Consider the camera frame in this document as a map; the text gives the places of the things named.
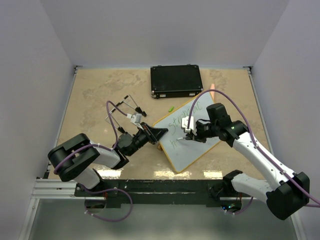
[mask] metal frame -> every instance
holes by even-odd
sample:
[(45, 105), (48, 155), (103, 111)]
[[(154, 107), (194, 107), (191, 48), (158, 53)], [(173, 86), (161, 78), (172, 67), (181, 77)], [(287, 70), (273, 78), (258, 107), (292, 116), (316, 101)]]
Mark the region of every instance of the metal frame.
[[(67, 111), (67, 107), (68, 107), (69, 99), (70, 99), (70, 96), (71, 96), (72, 88), (73, 88), (73, 85), (74, 85), (74, 82), (75, 82), (75, 79), (76, 79), (76, 76), (77, 76), (77, 71), (78, 71), (78, 69), (81, 69), (81, 68), (82, 68), (82, 66), (76, 66), (74, 68), (75, 71), (74, 71), (73, 80), (72, 80), (72, 84), (71, 84), (69, 95), (68, 95), (68, 100), (66, 101), (66, 105), (64, 107), (63, 116), (61, 118), (61, 122), (60, 122), (60, 125), (59, 125), (59, 128), (58, 128), (57, 136), (56, 136), (55, 142), (54, 142), (55, 146), (57, 145), (57, 142), (58, 142), (58, 139), (59, 139), (59, 135), (60, 135), (60, 132), (61, 132), (61, 127), (62, 127), (63, 120), (65, 118), (65, 114), (66, 114), (66, 111)], [(267, 131), (265, 119), (264, 119), (263, 113), (261, 111), (261, 106), (260, 106), (260, 103), (259, 103), (259, 99), (258, 99), (258, 96), (257, 96), (255, 85), (254, 85), (254, 82), (253, 82), (253, 77), (252, 77), (252, 74), (251, 74), (251, 67), (244, 67), (244, 69), (246, 69), (247, 72), (248, 72), (248, 76), (249, 76), (249, 79), (250, 79), (250, 82), (251, 82), (251, 86), (252, 86), (252, 89), (253, 89), (254, 97), (255, 97), (255, 100), (256, 100), (256, 103), (257, 103), (257, 106), (258, 106), (258, 110), (259, 110), (259, 113), (260, 113), (261, 120), (262, 120), (262, 125), (263, 125), (263, 128), (264, 128), (264, 132), (265, 132), (265, 135), (266, 135), (266, 138), (267, 138), (267, 142), (268, 142), (268, 145), (269, 145), (269, 148), (270, 148), (270, 152), (273, 154), (273, 149), (272, 149), (272, 145), (271, 145), (271, 142), (270, 142), (269, 134), (268, 134), (268, 131)], [(89, 199), (92, 199), (92, 200), (103, 200), (104, 199), (102, 196), (97, 196), (97, 197), (92, 197), (92, 196), (91, 197), (85, 197), (85, 196), (80, 197), (79, 196), (79, 197), (75, 197), (74, 196), (75, 188), (76, 188), (76, 182), (75, 181), (61, 182), (60, 180), (55, 180), (55, 179), (37, 179), (36, 182), (35, 182), (34, 190), (32, 192), (32, 197), (31, 197), (31, 200), (30, 200), (30, 204), (29, 204), (29, 207), (28, 207), (28, 210), (27, 210), (27, 214), (26, 214), (25, 220), (24, 220), (24, 224), (23, 224), (20, 236), (19, 236), (19, 240), (28, 240), (29, 239), (29, 236), (30, 236), (30, 233), (31, 233), (31, 229), (32, 229), (32, 225), (33, 225), (33, 222), (34, 222), (34, 219), (35, 219), (35, 215), (36, 215), (36, 212), (37, 212), (37, 209), (38, 209), (38, 206), (39, 206), (40, 199), (75, 199), (75, 198), (76, 199), (86, 199), (86, 200), (89, 200)], [(233, 197), (222, 197), (221, 200), (223, 200), (223, 201), (224, 200), (234, 200), (234, 198)], [(302, 221), (301, 221), (299, 213), (297, 213), (297, 212), (294, 213), (291, 216), (291, 220), (292, 220), (292, 223), (293, 223), (293, 227), (295, 229), (295, 233), (296, 233), (297, 239), (298, 240), (306, 240), (307, 239), (306, 233), (305, 233), (305, 230), (304, 230), (304, 227), (303, 227), (303, 224), (302, 224)]]

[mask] wooden tabletop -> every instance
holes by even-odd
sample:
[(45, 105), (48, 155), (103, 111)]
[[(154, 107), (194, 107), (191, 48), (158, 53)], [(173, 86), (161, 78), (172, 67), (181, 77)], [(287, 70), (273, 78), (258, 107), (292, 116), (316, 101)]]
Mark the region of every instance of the wooden tabletop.
[[(268, 147), (247, 70), (200, 69), (200, 73), (204, 89), (209, 89), (211, 84), (215, 84), (215, 89), (230, 96), (248, 118), (256, 138)], [(149, 69), (79, 69), (58, 145), (79, 133), (85, 133), (95, 143), (111, 147), (115, 142), (115, 134), (111, 125), (105, 121), (106, 101), (118, 103), (126, 95), (131, 95), (139, 107), (147, 113), (143, 121), (150, 126), (168, 114), (171, 106), (177, 108), (190, 99), (188, 97), (153, 99)], [(216, 103), (225, 105), (233, 121), (243, 121), (233, 105), (222, 95), (216, 93), (214, 100)], [(126, 113), (133, 113), (133, 110), (124, 104), (120, 108)], [(130, 134), (137, 133), (137, 128), (125, 116), (117, 111), (112, 115)], [(119, 170), (112, 170), (98, 164), (91, 166), (104, 179), (221, 179), (235, 169), (251, 177), (263, 179), (263, 176), (245, 157), (225, 142), (220, 142), (179, 174), (173, 171), (166, 155), (159, 151), (156, 145), (147, 143), (128, 159), (130, 162)], [(49, 178), (58, 179), (59, 177), (53, 174), (52, 169)]]

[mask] gray wall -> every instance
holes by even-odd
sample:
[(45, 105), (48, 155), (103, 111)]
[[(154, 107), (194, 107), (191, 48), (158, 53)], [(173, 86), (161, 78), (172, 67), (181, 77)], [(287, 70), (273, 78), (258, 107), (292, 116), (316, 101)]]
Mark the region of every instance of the gray wall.
[[(320, 1), (291, 0), (253, 67), (254, 84), (275, 155), (311, 180), (320, 198)], [(320, 235), (320, 209), (299, 211), (309, 240)]]
[(252, 66), (288, 0), (41, 0), (76, 65)]
[(0, 239), (17, 239), (71, 86), (72, 64), (38, 0), (0, 1)]

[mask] table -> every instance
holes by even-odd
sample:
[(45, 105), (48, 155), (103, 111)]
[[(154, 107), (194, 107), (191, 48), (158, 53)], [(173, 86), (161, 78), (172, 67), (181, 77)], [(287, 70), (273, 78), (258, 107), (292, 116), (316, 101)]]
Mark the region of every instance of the table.
[[(267, 138), (248, 71), (246, 69), (201, 68), (200, 74), (205, 90), (209, 89), (211, 84), (215, 84), (217, 90), (226, 93), (236, 102), (249, 119), (256, 138), (267, 147)], [(63, 119), (58, 145), (79, 133), (85, 133), (95, 143), (111, 147), (115, 142), (115, 135), (111, 125), (105, 121), (106, 101), (111, 100), (117, 103), (126, 95), (131, 95), (147, 113), (143, 121), (151, 126), (168, 114), (171, 106), (177, 108), (190, 99), (188, 97), (153, 99), (150, 69), (79, 69)], [(214, 98), (216, 103), (225, 105), (233, 121), (242, 120), (240, 114), (226, 98), (218, 93)], [(133, 110), (124, 104), (120, 108), (127, 113), (133, 113)], [(114, 112), (112, 115), (129, 133), (135, 134), (138, 131), (119, 112)], [(251, 177), (263, 179), (263, 176), (245, 157), (224, 142), (220, 142), (179, 174), (173, 172), (166, 155), (159, 151), (156, 145), (147, 143), (128, 159), (130, 162), (119, 170), (112, 170), (97, 164), (91, 166), (103, 179), (221, 179), (235, 169)], [(51, 169), (48, 178), (58, 179), (59, 177), (54, 175)]]

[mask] yellow edge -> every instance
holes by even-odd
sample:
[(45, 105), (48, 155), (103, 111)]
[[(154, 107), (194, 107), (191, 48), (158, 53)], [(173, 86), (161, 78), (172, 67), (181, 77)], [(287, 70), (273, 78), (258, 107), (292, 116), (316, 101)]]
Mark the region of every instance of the yellow edge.
[[(215, 103), (214, 98), (212, 97), (212, 95), (210, 94), (213, 103)], [(178, 109), (182, 108), (184, 105), (188, 104), (189, 102), (191, 102), (192, 100), (196, 99), (197, 96), (194, 96), (193, 98), (191, 98), (189, 101), (187, 101), (186, 103), (182, 104), (180, 107), (178, 107), (176, 110), (168, 113), (167, 115), (165, 115), (164, 117), (160, 118), (158, 121), (156, 121), (152, 126), (154, 127), (157, 123), (159, 123), (160, 121), (162, 121), (163, 119), (165, 119), (166, 117), (168, 117), (169, 115), (173, 114), (175, 111), (177, 111)], [(213, 149), (217, 144), (219, 144), (221, 141), (218, 141), (215, 145), (213, 145), (212, 147), (210, 147), (207, 151), (205, 151), (201, 156), (199, 156), (198, 158), (196, 158), (193, 162), (191, 162), (188, 166), (186, 166), (184, 169), (182, 169), (181, 171), (177, 171), (175, 166), (173, 165), (172, 161), (170, 160), (165, 148), (163, 147), (163, 145), (161, 144), (161, 142), (159, 143), (162, 150), (164, 151), (164, 154), (166, 155), (166, 158), (169, 160), (173, 170), (179, 174), (182, 173), (184, 170), (186, 170), (188, 167), (190, 167), (192, 164), (194, 164), (198, 159), (200, 159), (203, 155), (205, 155), (207, 152), (209, 152), (211, 149)]]

